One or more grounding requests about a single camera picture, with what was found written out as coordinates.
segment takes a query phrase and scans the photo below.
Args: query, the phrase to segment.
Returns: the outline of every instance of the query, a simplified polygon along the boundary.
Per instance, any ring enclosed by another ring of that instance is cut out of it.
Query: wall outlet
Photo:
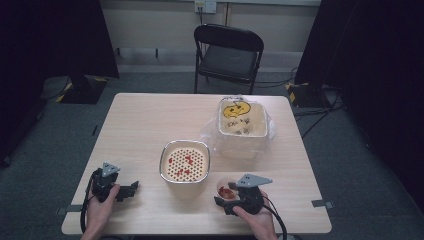
[[[195,1],[194,2],[194,12],[202,13],[216,13],[216,2],[215,1]]]
[[[194,12],[206,13],[205,1],[194,1]]]

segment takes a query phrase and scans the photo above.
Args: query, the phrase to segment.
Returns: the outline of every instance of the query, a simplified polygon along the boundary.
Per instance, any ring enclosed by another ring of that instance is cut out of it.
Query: black folding chair
[[[250,84],[249,94],[252,94],[264,49],[257,34],[234,27],[204,24],[195,29],[194,40],[197,47],[194,93],[197,93],[198,78],[202,75],[208,82],[211,77]]]

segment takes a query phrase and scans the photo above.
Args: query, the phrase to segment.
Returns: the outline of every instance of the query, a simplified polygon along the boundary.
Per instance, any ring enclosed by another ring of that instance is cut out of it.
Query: hand
[[[261,193],[263,196],[268,197],[264,191],[261,190]],[[269,207],[269,202],[266,198],[264,198],[264,202],[265,205]],[[233,207],[233,211],[247,224],[249,224],[253,234],[258,240],[277,239],[272,213],[266,208],[262,208],[256,215],[246,212],[239,206]]]
[[[99,202],[97,197],[93,197],[93,193],[88,194],[88,208],[87,208],[87,229],[82,235],[81,239],[93,240],[99,239],[103,233],[106,224],[109,221],[110,215],[112,214],[113,204],[115,203],[115,197],[118,195],[119,184],[115,184],[109,192],[109,196],[104,202]]]

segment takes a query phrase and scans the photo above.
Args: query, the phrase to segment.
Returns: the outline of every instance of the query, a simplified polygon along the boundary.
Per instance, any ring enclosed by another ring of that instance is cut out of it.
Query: food bowl
[[[218,152],[223,157],[253,159],[266,148],[268,119],[256,102],[221,101],[218,112]]]
[[[159,172],[175,196],[189,199],[204,190],[209,168],[210,153],[206,144],[178,140],[163,149]]]
[[[236,182],[237,180],[229,177],[225,177],[219,180],[219,182],[216,184],[217,197],[222,198],[224,201],[239,200],[240,198],[238,196],[237,190],[230,186],[230,184],[235,186]]]

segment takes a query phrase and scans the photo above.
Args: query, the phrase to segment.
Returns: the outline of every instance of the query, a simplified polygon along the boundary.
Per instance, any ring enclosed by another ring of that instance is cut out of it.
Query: small bowl
[[[163,149],[159,173],[178,198],[189,199],[204,190],[209,168],[210,152],[206,144],[178,140]]]
[[[229,183],[236,183],[237,181],[233,178],[225,177],[219,180],[216,184],[217,196],[222,198],[224,201],[238,200],[238,192],[230,188]]]

